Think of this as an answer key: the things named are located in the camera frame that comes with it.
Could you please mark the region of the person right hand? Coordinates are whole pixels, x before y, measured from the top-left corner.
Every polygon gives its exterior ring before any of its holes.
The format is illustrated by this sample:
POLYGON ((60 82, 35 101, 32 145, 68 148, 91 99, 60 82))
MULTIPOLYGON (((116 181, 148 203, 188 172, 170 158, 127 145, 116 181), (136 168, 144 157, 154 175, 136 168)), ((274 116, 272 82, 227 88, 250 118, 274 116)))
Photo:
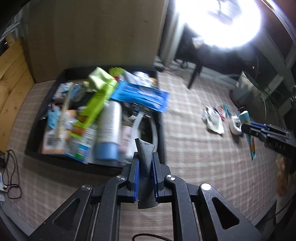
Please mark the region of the person right hand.
POLYGON ((291 185, 295 185, 295 160, 278 154, 275 160, 278 168, 276 192, 285 196, 291 185))

